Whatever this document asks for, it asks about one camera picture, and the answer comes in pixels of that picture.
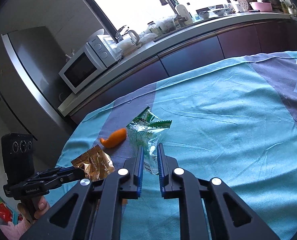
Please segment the person's left hand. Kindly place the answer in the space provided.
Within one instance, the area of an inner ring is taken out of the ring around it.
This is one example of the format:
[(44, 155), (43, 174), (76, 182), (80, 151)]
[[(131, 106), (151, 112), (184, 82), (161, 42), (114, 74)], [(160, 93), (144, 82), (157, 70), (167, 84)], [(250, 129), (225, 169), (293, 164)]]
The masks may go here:
[(23, 217), (25, 217), (30, 224), (33, 224), (50, 209), (50, 204), (44, 196), (40, 196), (28, 199), (25, 203), (20, 202), (17, 208)]

